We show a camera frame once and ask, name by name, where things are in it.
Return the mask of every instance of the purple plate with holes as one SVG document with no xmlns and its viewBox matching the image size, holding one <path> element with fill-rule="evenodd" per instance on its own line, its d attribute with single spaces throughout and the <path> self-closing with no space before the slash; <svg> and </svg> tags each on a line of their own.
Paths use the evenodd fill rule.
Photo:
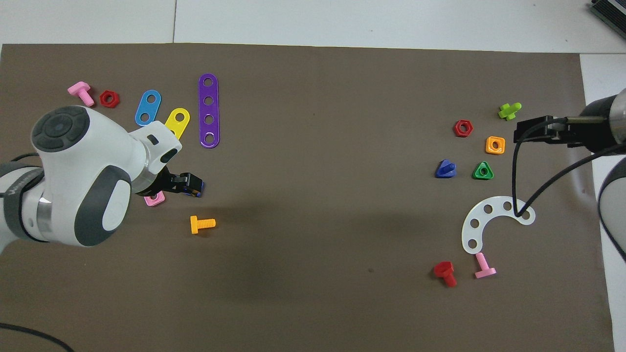
<svg viewBox="0 0 626 352">
<path fill-rule="evenodd" d="M 220 143 L 220 101 L 217 77 L 205 73 L 198 80 L 198 117 L 200 119 L 200 144 L 215 148 Z"/>
</svg>

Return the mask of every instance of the pink nut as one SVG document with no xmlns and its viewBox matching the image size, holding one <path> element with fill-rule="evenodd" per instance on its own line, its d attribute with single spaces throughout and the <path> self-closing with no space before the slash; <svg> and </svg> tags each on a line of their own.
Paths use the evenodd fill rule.
<svg viewBox="0 0 626 352">
<path fill-rule="evenodd" d="M 146 205 L 149 207 L 156 207 L 157 205 L 163 203 L 165 201 L 165 194 L 163 194 L 163 191 L 157 193 L 156 195 L 154 195 L 153 197 L 155 197 L 154 199 L 152 199 L 152 197 L 144 197 L 143 199 L 146 201 Z"/>
<path fill-rule="evenodd" d="M 93 99 L 91 99 L 91 97 L 89 96 L 89 93 L 87 93 L 87 91 L 90 89 L 91 87 L 87 83 L 80 81 L 77 82 L 77 84 L 69 87 L 68 93 L 81 98 L 85 105 L 93 106 L 95 103 L 93 102 Z"/>
<path fill-rule="evenodd" d="M 475 274 L 477 279 L 496 273 L 496 269 L 489 267 L 489 264 L 487 264 L 487 260 L 485 259 L 485 255 L 482 252 L 476 253 L 476 259 L 478 260 L 478 265 L 480 265 L 481 269 L 481 271 Z"/>
</svg>

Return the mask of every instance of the plastic toy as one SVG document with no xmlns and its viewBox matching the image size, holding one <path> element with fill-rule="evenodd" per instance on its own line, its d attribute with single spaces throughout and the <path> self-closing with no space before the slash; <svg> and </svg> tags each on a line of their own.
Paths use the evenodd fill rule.
<svg viewBox="0 0 626 352">
<path fill-rule="evenodd" d="M 198 114 L 200 119 L 200 144 L 215 148 L 220 143 L 220 102 L 217 77 L 205 73 L 198 80 Z"/>
<path fill-rule="evenodd" d="M 504 104 L 500 107 L 500 112 L 498 113 L 498 116 L 500 116 L 500 118 L 506 118 L 507 121 L 511 121 L 515 118 L 515 113 L 518 112 L 520 109 L 520 103 L 515 103 L 513 105 Z"/>
<path fill-rule="evenodd" d="M 469 120 L 458 120 L 454 124 L 454 134 L 457 137 L 467 137 L 474 130 Z"/>
<path fill-rule="evenodd" d="M 120 95 L 112 90 L 105 90 L 100 95 L 100 105 L 114 108 L 120 103 Z"/>
<path fill-rule="evenodd" d="M 198 234 L 199 229 L 210 229 L 217 225 L 215 219 L 198 220 L 196 215 L 190 216 L 189 221 L 192 223 L 192 234 L 194 235 Z"/>
<path fill-rule="evenodd" d="M 163 191 L 161 191 L 156 194 L 154 199 L 152 199 L 152 197 L 144 197 L 143 199 L 146 201 L 147 206 L 156 207 L 157 205 L 165 201 L 165 194 L 163 194 Z"/>
<path fill-rule="evenodd" d="M 440 262 L 439 264 L 435 265 L 433 271 L 436 277 L 443 278 L 443 281 L 446 283 L 446 285 L 448 285 L 448 287 L 456 286 L 456 279 L 452 275 L 452 273 L 454 272 L 454 266 L 452 265 L 452 262 Z"/>
<path fill-rule="evenodd" d="M 150 97 L 154 97 L 153 102 L 149 102 Z M 161 106 L 161 94 L 156 90 L 148 90 L 142 96 L 135 113 L 135 122 L 139 126 L 145 126 L 157 118 L 158 108 Z M 146 115 L 147 120 L 143 121 L 141 117 Z"/>
<path fill-rule="evenodd" d="M 480 265 L 480 271 L 474 274 L 477 279 L 496 273 L 496 269 L 489 267 L 487 260 L 485 259 L 485 255 L 482 252 L 476 253 L 476 259 L 478 260 L 478 265 Z"/>
<path fill-rule="evenodd" d="M 485 151 L 489 154 L 504 154 L 505 146 L 506 140 L 504 138 L 489 136 L 485 145 Z"/>
<path fill-rule="evenodd" d="M 182 121 L 178 121 L 176 119 L 176 115 L 178 114 L 183 115 Z M 187 127 L 187 124 L 189 123 L 189 120 L 191 120 L 189 111 L 184 108 L 176 108 L 170 113 L 170 117 L 167 118 L 165 126 L 172 130 L 172 132 L 174 132 L 176 138 L 180 139 L 180 137 L 183 135 L 183 132 L 185 131 L 185 128 Z"/>
<path fill-rule="evenodd" d="M 474 170 L 472 175 L 476 180 L 491 180 L 493 178 L 493 171 L 487 162 L 481 162 Z"/>
<path fill-rule="evenodd" d="M 517 200 L 517 206 L 521 209 L 525 205 L 521 200 Z M 530 225 L 535 221 L 535 210 L 528 208 L 528 216 L 516 217 L 513 214 L 513 198 L 506 195 L 497 195 L 487 198 L 469 211 L 463 221 L 461 230 L 461 242 L 463 249 L 470 254 L 476 254 L 483 249 L 483 229 L 487 223 L 498 216 L 508 216 L 515 219 L 522 225 Z"/>
<path fill-rule="evenodd" d="M 89 93 L 87 93 L 87 91 L 90 89 L 91 87 L 87 83 L 80 81 L 77 82 L 75 85 L 69 87 L 68 93 L 81 98 L 85 105 L 93 106 L 95 103 L 93 102 L 93 99 L 91 99 L 91 97 L 89 96 Z"/>
<path fill-rule="evenodd" d="M 451 163 L 448 159 L 443 159 L 439 168 L 434 173 L 434 176 L 438 179 L 449 179 L 456 176 L 456 165 Z"/>
</svg>

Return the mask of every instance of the orange square nut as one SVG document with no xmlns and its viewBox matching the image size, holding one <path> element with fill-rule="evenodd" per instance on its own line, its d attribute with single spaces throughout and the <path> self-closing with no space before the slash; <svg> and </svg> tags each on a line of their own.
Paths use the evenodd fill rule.
<svg viewBox="0 0 626 352">
<path fill-rule="evenodd" d="M 489 154 L 504 154 L 506 141 L 502 137 L 489 136 L 485 151 Z"/>
</svg>

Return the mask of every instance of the orange bolt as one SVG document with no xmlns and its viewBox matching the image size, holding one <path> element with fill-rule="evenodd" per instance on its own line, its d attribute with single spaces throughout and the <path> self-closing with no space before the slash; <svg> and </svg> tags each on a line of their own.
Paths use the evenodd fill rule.
<svg viewBox="0 0 626 352">
<path fill-rule="evenodd" d="M 215 227 L 217 223 L 215 219 L 204 219 L 198 220 L 196 215 L 192 215 L 189 217 L 189 220 L 192 223 L 192 234 L 198 234 L 198 229 L 210 229 L 211 227 Z"/>
</svg>

